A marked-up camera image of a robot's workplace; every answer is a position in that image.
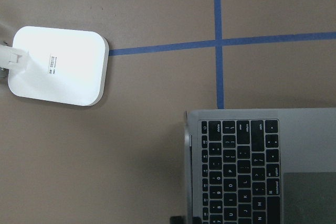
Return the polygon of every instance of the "silver laptop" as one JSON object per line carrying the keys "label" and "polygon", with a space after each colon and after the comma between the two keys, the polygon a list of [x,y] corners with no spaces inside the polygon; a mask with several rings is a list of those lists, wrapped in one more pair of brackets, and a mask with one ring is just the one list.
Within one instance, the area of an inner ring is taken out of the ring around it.
{"label": "silver laptop", "polygon": [[336,109],[199,110],[187,224],[336,223]]}

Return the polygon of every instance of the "keyboard key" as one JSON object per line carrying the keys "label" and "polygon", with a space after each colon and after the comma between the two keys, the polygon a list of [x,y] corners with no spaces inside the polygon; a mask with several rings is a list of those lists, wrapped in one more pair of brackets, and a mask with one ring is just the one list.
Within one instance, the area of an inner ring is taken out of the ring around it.
{"label": "keyboard key", "polygon": [[208,150],[202,150],[202,162],[208,163]]}
{"label": "keyboard key", "polygon": [[265,180],[265,168],[252,168],[253,180]]}
{"label": "keyboard key", "polygon": [[220,121],[209,121],[209,141],[222,140],[222,130]]}
{"label": "keyboard key", "polygon": [[266,224],[265,212],[253,212],[253,224]]}
{"label": "keyboard key", "polygon": [[224,208],[224,220],[237,220],[237,208]]}
{"label": "keyboard key", "polygon": [[223,163],[235,163],[236,150],[223,150]]}
{"label": "keyboard key", "polygon": [[210,186],[209,194],[210,199],[221,199],[223,196],[222,186]]}
{"label": "keyboard key", "polygon": [[238,171],[238,173],[251,173],[251,162],[250,162],[250,160],[238,160],[237,171]]}
{"label": "keyboard key", "polygon": [[277,148],[279,147],[279,137],[278,135],[266,135],[266,147],[267,148]]}
{"label": "keyboard key", "polygon": [[202,136],[202,148],[203,149],[208,148],[208,137],[205,135]]}
{"label": "keyboard key", "polygon": [[279,195],[280,194],[280,181],[278,178],[267,179],[267,195]]}
{"label": "keyboard key", "polygon": [[223,224],[222,215],[210,215],[210,224]]}
{"label": "keyboard key", "polygon": [[267,164],[266,174],[267,177],[279,177],[280,167],[279,164]]}
{"label": "keyboard key", "polygon": [[221,185],[222,172],[209,172],[209,179],[211,185]]}
{"label": "keyboard key", "polygon": [[202,176],[207,177],[208,176],[208,165],[202,165]]}
{"label": "keyboard key", "polygon": [[223,136],[223,148],[235,148],[236,147],[236,136],[235,135],[224,135]]}
{"label": "keyboard key", "polygon": [[264,166],[265,165],[264,153],[252,153],[252,165],[253,166]]}
{"label": "keyboard key", "polygon": [[280,197],[267,197],[267,223],[280,224]]}
{"label": "keyboard key", "polygon": [[266,120],[265,131],[266,133],[278,133],[278,120]]}
{"label": "keyboard key", "polygon": [[265,195],[265,183],[264,182],[254,182],[252,183],[252,193],[253,195]]}
{"label": "keyboard key", "polygon": [[265,197],[253,197],[252,200],[253,210],[265,210],[266,209],[266,198]]}
{"label": "keyboard key", "polygon": [[220,156],[222,154],[221,143],[209,143],[209,155]]}
{"label": "keyboard key", "polygon": [[209,205],[209,195],[208,194],[203,194],[203,206]]}
{"label": "keyboard key", "polygon": [[239,159],[250,159],[250,146],[238,146],[237,157]]}
{"label": "keyboard key", "polygon": [[249,121],[237,121],[237,144],[250,143]]}
{"label": "keyboard key", "polygon": [[252,224],[252,220],[247,218],[239,218],[238,224]]}
{"label": "keyboard key", "polygon": [[224,134],[235,134],[236,133],[235,121],[223,121],[223,133]]}
{"label": "keyboard key", "polygon": [[239,204],[238,205],[238,217],[251,217],[251,205]]}
{"label": "keyboard key", "polygon": [[208,133],[208,125],[206,121],[202,121],[202,134]]}
{"label": "keyboard key", "polygon": [[224,164],[223,175],[224,177],[236,177],[236,164]]}
{"label": "keyboard key", "polygon": [[279,150],[266,150],[266,162],[279,162]]}
{"label": "keyboard key", "polygon": [[225,193],[224,194],[224,206],[234,207],[237,205],[237,194]]}
{"label": "keyboard key", "polygon": [[237,181],[235,178],[227,178],[223,180],[223,190],[224,191],[236,191],[237,190]]}
{"label": "keyboard key", "polygon": [[221,214],[223,212],[223,202],[221,200],[210,200],[210,213]]}
{"label": "keyboard key", "polygon": [[251,121],[251,149],[253,152],[264,151],[264,122]]}
{"label": "keyboard key", "polygon": [[203,178],[202,179],[202,189],[203,189],[203,191],[208,191],[208,180],[207,180],[207,178]]}
{"label": "keyboard key", "polygon": [[222,169],[222,158],[221,157],[210,157],[209,158],[209,169],[210,170],[221,170]]}
{"label": "keyboard key", "polygon": [[238,190],[238,202],[249,203],[251,202],[251,191],[250,190]]}
{"label": "keyboard key", "polygon": [[203,220],[209,219],[209,209],[207,207],[203,207]]}
{"label": "keyboard key", "polygon": [[250,175],[238,175],[238,187],[239,188],[250,188],[251,187],[251,176]]}

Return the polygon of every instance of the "laptop keyboard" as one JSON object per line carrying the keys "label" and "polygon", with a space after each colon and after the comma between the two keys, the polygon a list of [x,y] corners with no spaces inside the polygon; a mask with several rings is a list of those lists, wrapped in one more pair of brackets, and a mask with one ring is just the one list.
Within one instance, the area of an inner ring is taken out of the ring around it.
{"label": "laptop keyboard", "polygon": [[278,120],[201,127],[203,224],[280,224]]}

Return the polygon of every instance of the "laptop trackpad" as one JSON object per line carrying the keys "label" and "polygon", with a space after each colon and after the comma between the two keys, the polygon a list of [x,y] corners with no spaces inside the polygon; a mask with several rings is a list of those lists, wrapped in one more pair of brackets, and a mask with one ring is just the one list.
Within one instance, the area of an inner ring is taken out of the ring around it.
{"label": "laptop trackpad", "polygon": [[336,173],[284,174],[285,224],[336,223]]}

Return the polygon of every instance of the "blue line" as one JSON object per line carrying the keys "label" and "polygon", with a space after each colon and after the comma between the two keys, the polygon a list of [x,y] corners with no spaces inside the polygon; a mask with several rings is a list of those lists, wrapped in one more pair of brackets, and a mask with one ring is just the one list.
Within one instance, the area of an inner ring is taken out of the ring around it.
{"label": "blue line", "polygon": [[[222,40],[222,0],[214,0],[215,12],[215,39]],[[224,79],[223,79],[223,48],[216,46],[216,90],[217,90],[217,107],[224,108]]]}
{"label": "blue line", "polygon": [[310,41],[310,40],[331,40],[336,39],[336,31],[327,33],[311,33],[311,34],[290,34],[290,35],[273,35],[247,38],[233,38],[221,40],[205,40],[195,42],[185,42],[177,44],[167,44],[159,46],[133,47],[124,49],[111,49],[109,56],[135,55],[149,52],[163,52],[184,49],[206,48],[206,47],[223,47],[237,46],[247,44],[265,44],[291,41]]}

